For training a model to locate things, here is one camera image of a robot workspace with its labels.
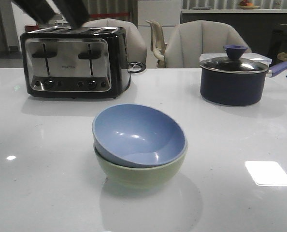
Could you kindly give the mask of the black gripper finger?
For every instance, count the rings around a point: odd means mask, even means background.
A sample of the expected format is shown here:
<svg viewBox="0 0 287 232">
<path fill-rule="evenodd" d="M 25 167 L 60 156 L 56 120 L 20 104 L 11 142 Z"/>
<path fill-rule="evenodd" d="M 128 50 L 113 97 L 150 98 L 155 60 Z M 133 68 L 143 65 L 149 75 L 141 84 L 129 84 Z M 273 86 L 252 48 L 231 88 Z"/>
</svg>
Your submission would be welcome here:
<svg viewBox="0 0 287 232">
<path fill-rule="evenodd" d="M 46 0 L 13 0 L 13 3 L 40 24 L 47 24 L 55 16 Z"/>
<path fill-rule="evenodd" d="M 81 27 L 88 19 L 89 13 L 82 0 L 53 0 L 71 27 Z"/>
</svg>

